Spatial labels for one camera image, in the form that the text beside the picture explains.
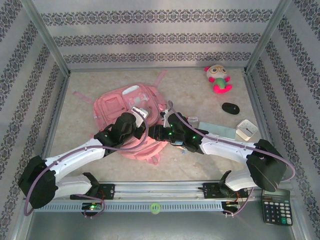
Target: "patterned wallpaper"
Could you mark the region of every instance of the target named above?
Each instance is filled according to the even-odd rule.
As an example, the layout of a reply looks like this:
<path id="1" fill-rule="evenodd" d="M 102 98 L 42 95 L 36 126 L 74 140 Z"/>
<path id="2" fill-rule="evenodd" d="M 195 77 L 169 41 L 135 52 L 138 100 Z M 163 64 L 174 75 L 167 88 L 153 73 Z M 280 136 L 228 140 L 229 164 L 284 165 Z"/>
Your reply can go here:
<path id="1" fill-rule="evenodd" d="M 10 239 L 23 195 L 18 179 L 42 154 L 65 80 L 18 0 L 0 1 L 0 240 Z"/>
<path id="2" fill-rule="evenodd" d="M 318 2 L 292 1 L 251 73 L 272 140 L 295 166 L 311 239 L 320 239 L 319 16 Z"/>
<path id="3" fill-rule="evenodd" d="M 71 70 L 245 67 L 278 3 L 35 1 Z"/>

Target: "pink backpack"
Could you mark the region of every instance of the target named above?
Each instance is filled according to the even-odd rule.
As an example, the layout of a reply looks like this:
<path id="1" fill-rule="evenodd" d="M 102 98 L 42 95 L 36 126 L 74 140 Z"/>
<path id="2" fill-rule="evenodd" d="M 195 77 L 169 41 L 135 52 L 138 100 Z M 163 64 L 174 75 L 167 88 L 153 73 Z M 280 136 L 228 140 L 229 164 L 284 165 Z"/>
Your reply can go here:
<path id="1" fill-rule="evenodd" d="M 149 126 L 163 124 L 160 112 L 163 112 L 167 108 L 167 105 L 164 97 L 159 93 L 156 86 L 166 72 L 167 71 L 162 71 L 153 86 L 136 83 L 107 92 L 99 97 L 93 103 L 94 120 L 98 130 L 101 131 L 108 125 L 114 124 L 122 113 L 132 113 L 131 109 L 133 107 L 143 108 L 148 111 L 146 122 Z M 88 103 L 91 101 L 78 92 L 74 92 L 73 94 Z M 138 145 L 143 138 L 144 135 L 142 135 L 141 139 L 132 137 L 121 147 L 134 147 Z M 128 159 L 147 160 L 150 164 L 158 165 L 160 161 L 159 152 L 166 145 L 167 142 L 165 141 L 156 141 L 151 137 L 147 137 L 142 146 L 133 151 L 119 151 L 119 153 Z"/>

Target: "green ring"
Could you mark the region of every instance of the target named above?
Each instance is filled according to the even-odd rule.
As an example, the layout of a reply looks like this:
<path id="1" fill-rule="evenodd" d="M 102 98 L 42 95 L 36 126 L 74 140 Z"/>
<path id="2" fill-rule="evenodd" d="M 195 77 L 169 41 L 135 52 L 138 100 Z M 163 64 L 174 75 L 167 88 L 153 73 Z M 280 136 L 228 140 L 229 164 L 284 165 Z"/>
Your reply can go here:
<path id="1" fill-rule="evenodd" d="M 158 214 L 160 213 L 161 205 L 159 203 L 154 202 L 150 205 L 150 210 L 152 214 Z"/>

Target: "calculator keypad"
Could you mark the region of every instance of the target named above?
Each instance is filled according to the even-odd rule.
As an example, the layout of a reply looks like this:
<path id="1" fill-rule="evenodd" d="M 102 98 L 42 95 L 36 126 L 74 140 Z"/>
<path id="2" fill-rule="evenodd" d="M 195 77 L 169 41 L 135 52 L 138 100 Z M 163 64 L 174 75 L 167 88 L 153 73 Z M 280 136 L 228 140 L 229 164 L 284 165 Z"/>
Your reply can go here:
<path id="1" fill-rule="evenodd" d="M 282 226 L 292 225 L 292 213 L 289 203 L 263 201 L 264 222 Z"/>

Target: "stuffed toy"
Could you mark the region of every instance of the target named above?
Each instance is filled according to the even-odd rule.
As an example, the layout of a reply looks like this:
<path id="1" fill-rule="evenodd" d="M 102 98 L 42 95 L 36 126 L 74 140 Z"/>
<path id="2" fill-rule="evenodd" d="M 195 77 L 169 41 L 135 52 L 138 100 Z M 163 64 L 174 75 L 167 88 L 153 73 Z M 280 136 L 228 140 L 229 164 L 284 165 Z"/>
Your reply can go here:
<path id="1" fill-rule="evenodd" d="M 213 91 L 217 94 L 224 94 L 232 89 L 231 84 L 227 84 L 230 81 L 230 77 L 227 76 L 227 70 L 219 65 L 213 65 L 211 67 L 206 66 L 204 68 L 206 77 L 210 83 L 213 83 Z"/>

